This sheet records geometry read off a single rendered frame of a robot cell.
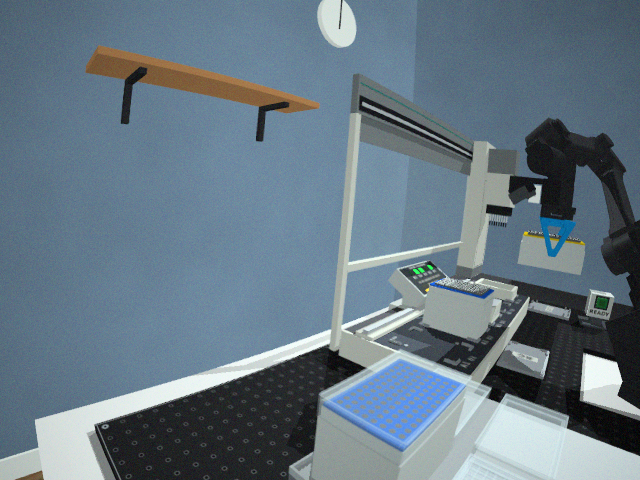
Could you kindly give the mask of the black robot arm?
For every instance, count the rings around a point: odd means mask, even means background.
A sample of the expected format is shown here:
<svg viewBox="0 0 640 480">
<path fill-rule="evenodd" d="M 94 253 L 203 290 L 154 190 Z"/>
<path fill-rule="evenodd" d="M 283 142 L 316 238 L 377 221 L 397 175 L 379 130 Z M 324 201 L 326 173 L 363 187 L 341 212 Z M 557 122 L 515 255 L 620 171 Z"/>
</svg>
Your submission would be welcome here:
<svg viewBox="0 0 640 480">
<path fill-rule="evenodd" d="M 529 169 L 557 180 L 510 176 L 508 196 L 513 205 L 535 196 L 534 184 L 542 184 L 540 204 L 559 205 L 559 178 L 566 184 L 567 180 L 575 181 L 576 165 L 588 165 L 601 180 L 610 219 L 609 236 L 601 246 L 603 259 L 614 275 L 630 274 L 626 279 L 631 289 L 631 312 L 640 309 L 640 220 L 635 221 L 623 182 L 626 168 L 611 149 L 612 140 L 604 133 L 585 137 L 570 132 L 558 118 L 547 118 L 525 141 Z"/>
</svg>

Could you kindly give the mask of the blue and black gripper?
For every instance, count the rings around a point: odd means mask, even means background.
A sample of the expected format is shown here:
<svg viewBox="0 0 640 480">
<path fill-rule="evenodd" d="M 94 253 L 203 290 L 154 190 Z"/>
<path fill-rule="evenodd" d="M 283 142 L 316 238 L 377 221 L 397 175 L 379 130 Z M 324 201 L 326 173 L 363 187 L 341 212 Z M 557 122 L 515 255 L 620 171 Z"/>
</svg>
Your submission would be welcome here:
<svg viewBox="0 0 640 480">
<path fill-rule="evenodd" d="M 542 204 L 541 206 L 541 215 L 540 222 L 542 231 L 544 234 L 544 239 L 546 243 L 547 253 L 550 257 L 556 257 L 562 245 L 568 238 L 569 234 L 573 230 L 576 222 L 573 221 L 573 215 L 576 213 L 576 208 L 572 207 L 573 202 L 573 194 L 574 194 L 574 182 L 573 180 L 567 180 L 567 184 L 564 183 L 565 179 L 560 179 L 561 181 L 561 191 L 560 191 L 560 199 L 559 205 L 550 205 L 550 204 Z M 557 209 L 555 209 L 557 208 Z M 564 210 L 563 210 L 564 209 Z M 551 215 L 551 213 L 554 213 Z M 545 215 L 546 214 L 546 215 Z M 556 216 L 556 215 L 561 215 Z M 548 226 L 561 227 L 558 235 L 561 235 L 559 242 L 556 247 L 552 249 L 550 237 L 548 233 Z"/>
</svg>

